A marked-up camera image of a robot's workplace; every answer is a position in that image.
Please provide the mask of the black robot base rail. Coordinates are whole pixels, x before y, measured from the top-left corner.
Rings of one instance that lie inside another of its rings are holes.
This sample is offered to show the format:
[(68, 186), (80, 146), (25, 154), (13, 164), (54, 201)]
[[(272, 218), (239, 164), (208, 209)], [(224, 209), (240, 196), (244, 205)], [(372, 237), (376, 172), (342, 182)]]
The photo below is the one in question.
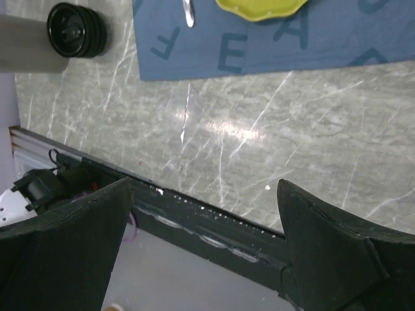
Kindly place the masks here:
[(59, 168), (82, 165), (99, 187), (128, 178), (139, 229), (281, 295), (296, 290), (281, 233), (104, 163), (75, 159), (55, 149), (49, 157)]

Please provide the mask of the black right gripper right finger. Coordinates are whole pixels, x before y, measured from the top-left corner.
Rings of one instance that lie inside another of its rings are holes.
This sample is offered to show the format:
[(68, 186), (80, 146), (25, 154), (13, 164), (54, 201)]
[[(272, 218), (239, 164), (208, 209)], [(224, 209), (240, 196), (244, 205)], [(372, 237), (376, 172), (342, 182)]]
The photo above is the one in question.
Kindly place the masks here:
[(279, 214), (304, 310), (413, 310), (414, 235), (280, 180)]

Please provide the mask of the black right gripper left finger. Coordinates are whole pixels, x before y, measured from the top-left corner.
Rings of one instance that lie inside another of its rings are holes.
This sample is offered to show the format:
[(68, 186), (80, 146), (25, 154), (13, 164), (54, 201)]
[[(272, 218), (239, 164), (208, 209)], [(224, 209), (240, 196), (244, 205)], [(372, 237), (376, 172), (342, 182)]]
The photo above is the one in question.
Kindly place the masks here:
[(132, 206), (125, 178), (1, 228), (1, 309), (100, 310)]

